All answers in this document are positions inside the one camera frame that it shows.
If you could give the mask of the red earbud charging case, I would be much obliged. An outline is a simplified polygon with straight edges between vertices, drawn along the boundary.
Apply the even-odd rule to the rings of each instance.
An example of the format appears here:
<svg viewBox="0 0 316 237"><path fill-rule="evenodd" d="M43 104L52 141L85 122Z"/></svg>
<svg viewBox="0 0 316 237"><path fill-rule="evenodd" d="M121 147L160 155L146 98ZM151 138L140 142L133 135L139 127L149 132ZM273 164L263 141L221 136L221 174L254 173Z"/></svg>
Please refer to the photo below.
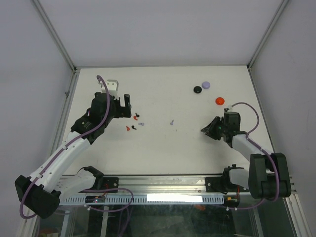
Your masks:
<svg viewBox="0 0 316 237"><path fill-rule="evenodd" d="M224 105L225 104L225 99L223 97L217 97L215 100L215 103L217 105Z"/></svg>

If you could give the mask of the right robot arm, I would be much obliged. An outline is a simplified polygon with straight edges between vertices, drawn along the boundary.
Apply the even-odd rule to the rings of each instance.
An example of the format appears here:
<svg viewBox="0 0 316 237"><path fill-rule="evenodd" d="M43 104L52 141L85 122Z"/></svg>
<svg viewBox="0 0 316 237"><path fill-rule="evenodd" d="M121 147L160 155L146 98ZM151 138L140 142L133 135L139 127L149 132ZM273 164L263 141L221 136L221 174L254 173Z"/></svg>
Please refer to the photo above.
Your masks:
<svg viewBox="0 0 316 237"><path fill-rule="evenodd" d="M249 168L233 164L224 168L219 180L211 183L214 190L227 193L242 187L250 191L254 199L275 201L291 195L289 171L283 153L271 153L253 141L240 129L241 117L237 112L224 112L201 129L201 133L213 140L223 140L231 149L239 152Z"/></svg>

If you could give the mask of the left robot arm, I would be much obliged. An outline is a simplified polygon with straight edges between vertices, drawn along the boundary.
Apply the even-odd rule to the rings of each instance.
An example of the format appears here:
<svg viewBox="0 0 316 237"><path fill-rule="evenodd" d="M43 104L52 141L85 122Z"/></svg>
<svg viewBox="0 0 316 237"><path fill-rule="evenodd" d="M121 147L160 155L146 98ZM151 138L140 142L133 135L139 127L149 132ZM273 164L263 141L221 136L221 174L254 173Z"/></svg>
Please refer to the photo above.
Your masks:
<svg viewBox="0 0 316 237"><path fill-rule="evenodd" d="M121 106L120 99L96 92L90 108L76 120L60 147L30 175L20 175L15 180L20 216L45 219L57 210L61 201L72 195L84 190L100 191L104 174L93 166L81 168L75 176L64 181L61 176L104 133L112 119L131 116L128 94L124 95L124 106Z"/></svg>

